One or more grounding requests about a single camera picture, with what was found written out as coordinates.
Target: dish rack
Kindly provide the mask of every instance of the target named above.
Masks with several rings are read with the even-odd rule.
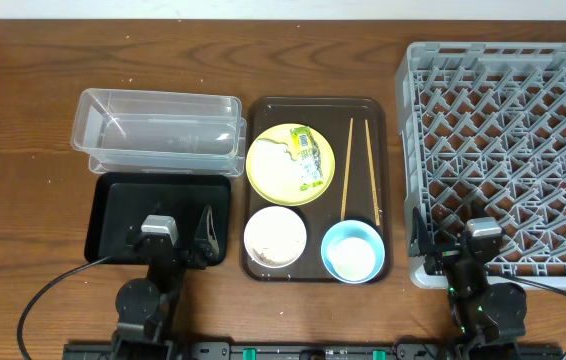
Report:
[[[414,43],[395,82],[408,244],[414,207],[436,239],[474,200],[505,229],[492,270],[566,288],[566,44]]]

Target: blue bowl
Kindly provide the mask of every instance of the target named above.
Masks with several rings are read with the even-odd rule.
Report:
[[[368,276],[359,281],[350,281],[340,277],[334,270],[334,266],[332,266],[327,256],[328,249],[351,237],[367,241],[367,243],[372,246],[372,250],[374,250],[374,268]],[[325,236],[323,236],[323,243],[321,243],[321,259],[323,259],[323,265],[325,265],[327,271],[335,278],[349,284],[360,284],[370,281],[381,271],[383,262],[385,261],[385,246],[383,245],[381,236],[370,225],[356,220],[341,221],[332,226],[330,230],[325,233]]]

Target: plate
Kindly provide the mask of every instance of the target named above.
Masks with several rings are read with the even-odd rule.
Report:
[[[318,198],[330,186],[334,177],[334,152],[325,137],[318,131],[311,129],[312,137],[318,145],[321,154],[321,171],[323,184],[307,190],[301,190],[301,182],[294,175],[294,167],[289,160],[294,154],[290,130],[302,127],[300,124],[281,124],[271,127],[261,133],[254,141],[247,154],[247,178],[254,190],[264,199],[277,205],[298,206],[307,204]],[[272,146],[264,154],[265,148],[257,145],[258,140],[269,140]],[[274,147],[287,146],[287,153],[278,151]]]

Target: chopstick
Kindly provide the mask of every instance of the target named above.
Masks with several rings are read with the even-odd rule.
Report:
[[[345,158],[345,180],[343,180],[343,201],[341,202],[341,221],[345,220],[345,205],[347,203],[347,183],[350,178],[350,154],[352,153],[352,126],[354,118],[350,119],[350,134],[347,138],[347,157]]]
[[[372,202],[374,203],[374,221],[376,226],[381,225],[379,218],[379,202],[376,198],[376,180],[374,177],[374,161],[372,160],[372,142],[370,141],[370,127],[368,126],[367,119],[365,119],[365,136],[367,137],[367,160],[370,165],[370,182],[372,185]],[[350,137],[352,137],[352,127],[350,125]],[[348,165],[349,165],[349,144],[348,144]]]

